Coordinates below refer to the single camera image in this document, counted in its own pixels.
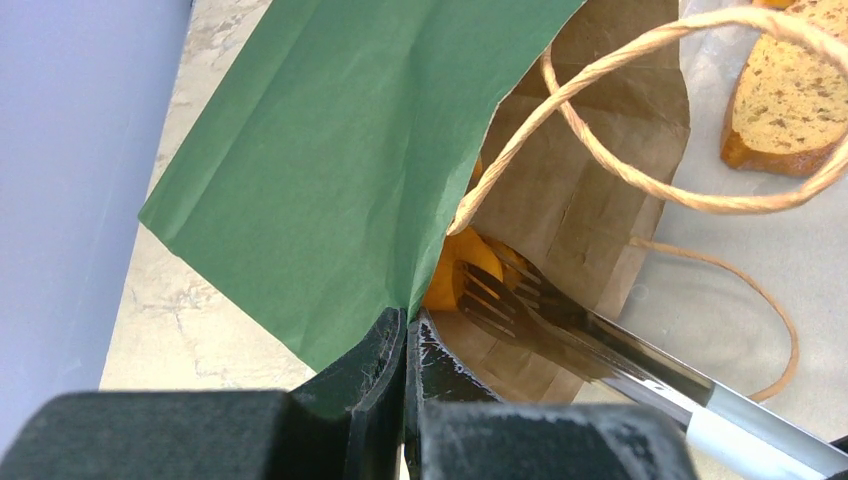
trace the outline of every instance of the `loaf slice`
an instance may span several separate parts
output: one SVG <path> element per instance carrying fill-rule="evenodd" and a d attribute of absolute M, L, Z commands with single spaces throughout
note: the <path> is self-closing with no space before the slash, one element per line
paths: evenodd
<path fill-rule="evenodd" d="M 848 0 L 798 0 L 786 10 L 848 38 Z M 732 168 L 809 176 L 848 129 L 848 82 L 817 55 L 762 35 L 728 105 L 721 158 Z"/>

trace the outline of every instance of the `metal utensil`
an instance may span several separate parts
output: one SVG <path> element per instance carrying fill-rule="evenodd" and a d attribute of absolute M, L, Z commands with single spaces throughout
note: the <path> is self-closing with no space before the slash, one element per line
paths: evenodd
<path fill-rule="evenodd" d="M 848 470 L 840 450 L 583 309 L 538 270 L 523 270 L 532 277 L 523 274 L 511 291 L 460 263 L 454 282 L 460 310 L 502 341 L 665 412 L 688 443 L 745 478 L 827 479 Z"/>

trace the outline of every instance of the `twine handle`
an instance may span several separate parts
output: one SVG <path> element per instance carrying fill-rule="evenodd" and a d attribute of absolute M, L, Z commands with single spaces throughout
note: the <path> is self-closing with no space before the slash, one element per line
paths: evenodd
<path fill-rule="evenodd" d="M 627 64 L 631 60 L 674 42 L 690 33 L 729 25 L 744 25 L 768 33 L 780 40 L 789 41 L 808 48 L 836 67 L 848 80 L 848 45 L 824 33 L 809 23 L 759 7 L 734 7 L 694 15 L 689 18 L 654 28 L 625 46 L 587 65 L 574 78 L 561 87 L 548 84 L 551 96 L 539 105 L 524 121 L 504 146 L 494 163 L 483 173 L 480 182 L 459 203 L 456 215 L 448 227 L 447 234 L 462 231 L 477 212 L 483 199 L 489 194 L 497 179 L 524 145 L 527 138 L 557 109 L 580 141 L 595 159 L 609 172 L 628 184 L 656 198 L 677 202 L 681 205 L 715 214 L 764 214 L 789 210 L 807 203 L 810 199 L 836 183 L 848 170 L 848 143 L 842 137 L 828 162 L 795 192 L 767 196 L 723 196 L 689 192 L 655 180 L 640 170 L 623 163 L 604 147 L 581 119 L 568 100 L 597 81 L 600 77 Z M 548 82 L 553 74 L 550 62 L 550 47 L 542 56 L 543 73 Z"/>
<path fill-rule="evenodd" d="M 795 326 L 795 322 L 792 321 L 792 318 L 789 317 L 789 313 L 783 308 L 782 305 L 777 301 L 776 298 L 770 293 L 768 293 L 756 280 L 751 278 L 750 275 L 739 270 L 733 265 L 721 260 L 720 258 L 713 257 L 711 255 L 707 255 L 700 252 L 695 252 L 686 248 L 675 247 L 674 245 L 668 245 L 665 243 L 654 242 L 653 240 L 646 240 L 644 238 L 632 237 L 628 245 L 636 248 L 644 248 L 647 250 L 653 250 L 655 252 L 664 253 L 667 255 L 673 255 L 675 257 L 688 258 L 691 260 L 698 260 L 701 262 L 709 263 L 710 265 L 715 265 L 716 267 L 727 270 L 728 272 L 736 275 L 742 281 L 748 284 L 755 292 L 757 292 L 761 297 L 765 299 L 766 302 L 774 309 L 775 312 L 780 316 L 780 320 L 783 321 L 783 326 L 786 327 L 786 333 L 789 334 L 789 358 L 786 361 L 786 366 L 783 367 L 783 372 L 781 372 L 780 377 L 777 380 L 772 382 L 769 386 L 759 390 L 748 396 L 754 402 L 761 403 L 769 398 L 777 395 L 782 392 L 787 385 L 795 378 L 795 375 L 798 373 L 798 363 L 801 361 L 801 340 L 798 336 L 798 328 Z"/>

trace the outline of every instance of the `bread crust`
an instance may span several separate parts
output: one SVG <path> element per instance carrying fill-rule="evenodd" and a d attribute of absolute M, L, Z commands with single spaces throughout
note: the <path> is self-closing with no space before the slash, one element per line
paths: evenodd
<path fill-rule="evenodd" d="M 816 173 L 825 164 L 839 141 L 830 143 L 824 147 L 804 150 L 791 154 L 779 154 L 761 152 L 745 145 L 742 135 L 733 130 L 733 107 L 736 104 L 736 92 L 739 82 L 744 76 L 748 65 L 742 69 L 742 73 L 736 79 L 736 87 L 730 95 L 727 109 L 724 114 L 724 127 L 721 132 L 721 159 L 730 168 L 735 170 L 752 170 L 759 172 L 776 173 L 791 177 L 809 177 Z"/>

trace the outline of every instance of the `brown paper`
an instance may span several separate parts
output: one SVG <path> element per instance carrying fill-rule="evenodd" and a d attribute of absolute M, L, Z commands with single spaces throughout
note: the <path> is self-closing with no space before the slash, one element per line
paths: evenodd
<path fill-rule="evenodd" d="M 589 0 L 553 42 L 559 83 L 677 18 L 677 0 Z M 534 65 L 495 114 L 482 149 L 486 166 L 547 96 Z M 677 45 L 608 74 L 571 103 L 613 154 L 671 181 L 689 136 Z M 662 206 L 604 170 L 555 114 L 512 160 L 473 227 L 530 259 L 584 307 L 616 318 L 646 256 L 626 244 L 634 235 L 653 236 Z M 563 367 L 495 340 L 459 314 L 434 317 L 448 348 L 507 400 L 570 402 L 582 385 Z"/>

